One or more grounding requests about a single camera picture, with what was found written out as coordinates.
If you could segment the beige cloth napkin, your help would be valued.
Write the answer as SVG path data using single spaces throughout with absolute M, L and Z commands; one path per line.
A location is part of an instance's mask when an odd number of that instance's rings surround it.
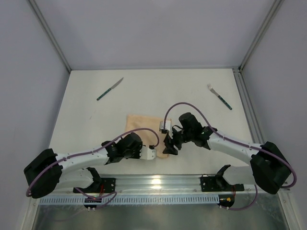
M 161 117 L 144 116 L 144 115 L 127 115 L 125 131 L 130 131 L 137 128 L 149 128 L 152 129 L 159 137 L 159 145 L 155 147 L 158 158 L 166 159 L 169 157 L 168 154 L 163 154 L 164 139 L 166 134 L 162 134 L 159 130 L 160 122 L 163 120 Z M 157 143 L 157 138 L 154 133 L 148 130 L 141 130 L 136 132 L 142 139 L 143 145 L 149 146 Z

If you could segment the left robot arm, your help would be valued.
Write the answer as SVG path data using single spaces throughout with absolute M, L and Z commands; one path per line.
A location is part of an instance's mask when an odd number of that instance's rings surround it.
M 139 156 L 142 147 L 141 138 L 132 132 L 117 143 L 105 141 L 100 148 L 86 152 L 57 154 L 46 149 L 24 169 L 28 183 L 26 196 L 37 199 L 56 189 L 96 187 L 100 179 L 95 166 Z

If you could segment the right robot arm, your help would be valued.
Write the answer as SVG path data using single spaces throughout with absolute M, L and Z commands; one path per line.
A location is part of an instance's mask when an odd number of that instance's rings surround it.
M 246 164 L 227 164 L 215 174 L 216 184 L 221 190 L 225 190 L 229 185 L 255 184 L 274 195 L 291 174 L 288 162 L 271 142 L 252 145 L 231 139 L 219 133 L 216 128 L 202 126 L 190 112 L 181 115 L 179 121 L 179 130 L 176 130 L 170 121 L 160 122 L 160 132 L 166 135 L 164 154 L 177 155 L 182 144 L 192 142 L 200 148 L 224 153 Z

